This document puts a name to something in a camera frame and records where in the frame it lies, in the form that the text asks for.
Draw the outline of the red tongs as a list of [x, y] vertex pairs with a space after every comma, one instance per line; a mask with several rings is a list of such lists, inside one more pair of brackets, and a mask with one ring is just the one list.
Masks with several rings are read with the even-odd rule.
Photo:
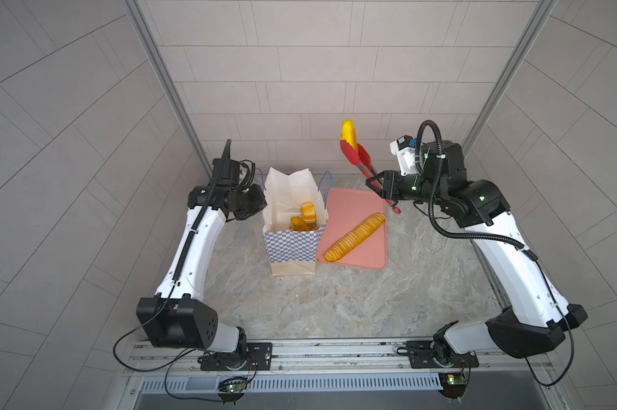
[[348, 141], [341, 140], [340, 148], [347, 160], [354, 166], [358, 167], [367, 179], [370, 179], [376, 175], [373, 170], [371, 157], [361, 145], [357, 145], [357, 148], [355, 149]]

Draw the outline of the checkered paper bag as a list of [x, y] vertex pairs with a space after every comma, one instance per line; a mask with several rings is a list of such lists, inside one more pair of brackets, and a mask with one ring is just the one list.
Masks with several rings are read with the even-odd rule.
[[[327, 228], [328, 196], [332, 189], [332, 175], [325, 172], [328, 181], [323, 191], [309, 169], [284, 174], [270, 168], [264, 185], [267, 206], [262, 211], [263, 237], [271, 264], [272, 275], [313, 275], [317, 272], [320, 241]], [[312, 204], [315, 221], [307, 221], [308, 229], [291, 227], [291, 220], [303, 218], [301, 207]]]

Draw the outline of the long oval bread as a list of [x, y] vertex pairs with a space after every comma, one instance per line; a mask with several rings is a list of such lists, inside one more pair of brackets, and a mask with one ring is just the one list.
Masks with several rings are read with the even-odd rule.
[[294, 216], [291, 218], [290, 230], [294, 232], [311, 232], [313, 228], [303, 218]]

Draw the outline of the ring doughnut bread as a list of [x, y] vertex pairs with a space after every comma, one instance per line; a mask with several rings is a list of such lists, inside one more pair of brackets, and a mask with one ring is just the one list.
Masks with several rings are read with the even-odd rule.
[[311, 202], [301, 205], [301, 217], [308, 225], [315, 225], [317, 221], [315, 206]]

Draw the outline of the small yellow bread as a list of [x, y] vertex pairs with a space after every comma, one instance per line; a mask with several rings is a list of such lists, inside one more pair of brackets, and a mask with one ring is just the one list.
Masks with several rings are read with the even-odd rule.
[[354, 121], [345, 120], [342, 123], [341, 140], [348, 143], [355, 151], [358, 151], [358, 142], [356, 138], [356, 126]]

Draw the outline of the long ridged bread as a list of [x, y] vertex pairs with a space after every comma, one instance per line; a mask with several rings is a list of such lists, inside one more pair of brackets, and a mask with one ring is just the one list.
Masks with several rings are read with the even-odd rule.
[[376, 213], [361, 222], [352, 231], [341, 237], [327, 249], [324, 258], [328, 262], [340, 261], [352, 250], [365, 242], [376, 230], [385, 223], [386, 217], [382, 213]]

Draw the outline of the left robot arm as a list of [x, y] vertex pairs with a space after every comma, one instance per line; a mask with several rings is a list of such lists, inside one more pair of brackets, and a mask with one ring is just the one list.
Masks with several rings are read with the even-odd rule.
[[136, 315], [156, 348], [196, 349], [229, 360], [246, 361], [245, 331], [219, 321], [203, 302], [207, 269], [220, 232], [230, 215], [246, 220], [267, 203], [258, 184], [241, 191], [226, 186], [197, 186], [189, 195], [183, 237], [165, 278], [152, 297], [137, 304]]

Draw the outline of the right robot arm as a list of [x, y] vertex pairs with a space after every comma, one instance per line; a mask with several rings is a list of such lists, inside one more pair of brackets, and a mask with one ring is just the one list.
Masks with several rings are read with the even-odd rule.
[[383, 171], [367, 186], [392, 205], [411, 201], [440, 208], [463, 231], [450, 237], [472, 241], [508, 297], [508, 307], [494, 318], [452, 322], [439, 330], [434, 349], [440, 360], [495, 348], [517, 359], [541, 355], [587, 319], [585, 309], [569, 303], [537, 265], [499, 188], [467, 179], [458, 143], [418, 145], [403, 136], [390, 143], [390, 152], [399, 170]]

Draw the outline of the pink tray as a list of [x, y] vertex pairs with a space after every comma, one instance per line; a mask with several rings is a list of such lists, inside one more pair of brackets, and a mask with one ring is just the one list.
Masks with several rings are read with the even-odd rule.
[[358, 268], [385, 268], [386, 208], [386, 202], [371, 191], [332, 188], [318, 260]]

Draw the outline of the left circuit board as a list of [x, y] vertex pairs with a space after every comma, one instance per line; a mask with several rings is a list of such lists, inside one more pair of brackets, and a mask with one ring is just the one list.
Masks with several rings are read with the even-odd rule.
[[233, 377], [221, 381], [218, 385], [219, 393], [240, 394], [247, 389], [249, 380], [246, 377]]

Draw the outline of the circuit board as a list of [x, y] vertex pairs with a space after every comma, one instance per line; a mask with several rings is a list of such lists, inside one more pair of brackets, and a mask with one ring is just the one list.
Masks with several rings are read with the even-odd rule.
[[249, 380], [246, 377], [233, 377], [221, 381], [218, 385], [219, 393], [240, 394], [247, 389]]
[[438, 378], [442, 386], [439, 393], [442, 396], [452, 400], [459, 400], [465, 396], [468, 380], [464, 375], [459, 373], [440, 373]]

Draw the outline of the right circuit board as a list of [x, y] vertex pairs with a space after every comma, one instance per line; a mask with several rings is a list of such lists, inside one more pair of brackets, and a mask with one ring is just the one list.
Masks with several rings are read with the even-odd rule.
[[464, 375], [459, 373], [440, 373], [438, 378], [442, 386], [439, 393], [442, 396], [452, 400], [459, 400], [465, 396], [468, 380]]

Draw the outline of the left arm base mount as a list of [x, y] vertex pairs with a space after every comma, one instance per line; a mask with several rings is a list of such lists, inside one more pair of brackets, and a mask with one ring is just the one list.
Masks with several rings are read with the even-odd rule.
[[271, 367], [271, 343], [240, 343], [230, 353], [205, 353], [197, 362], [201, 370], [208, 371], [246, 371], [256, 368], [267, 371]]

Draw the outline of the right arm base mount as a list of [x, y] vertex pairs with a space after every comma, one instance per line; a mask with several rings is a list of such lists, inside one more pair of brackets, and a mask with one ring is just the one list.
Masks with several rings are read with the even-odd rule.
[[476, 368], [479, 360], [473, 353], [459, 355], [442, 343], [433, 340], [407, 341], [397, 348], [397, 355], [409, 359], [412, 369], [418, 368]]

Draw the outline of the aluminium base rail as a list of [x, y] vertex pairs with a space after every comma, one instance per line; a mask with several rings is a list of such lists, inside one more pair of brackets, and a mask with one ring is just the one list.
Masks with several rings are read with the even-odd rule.
[[500, 350], [477, 350], [472, 352], [479, 360], [476, 368], [418, 368], [412, 369], [409, 359], [397, 355], [397, 348], [407, 341], [429, 341], [429, 338], [312, 338], [312, 339], [262, 339], [250, 343], [271, 343], [271, 367], [267, 371], [256, 368], [246, 371], [201, 370], [197, 360], [205, 353], [201, 350], [175, 350], [155, 348], [149, 342], [132, 343], [125, 351], [125, 366], [118, 365], [118, 375], [161, 376], [188, 372], [190, 374], [219, 374], [254, 377], [284, 374], [317, 373], [377, 373], [377, 372], [432, 372], [454, 374], [479, 369], [481, 371], [518, 371], [533, 369], [538, 374], [548, 375], [559, 367], [555, 355], [537, 355], [528, 360], [515, 359]]

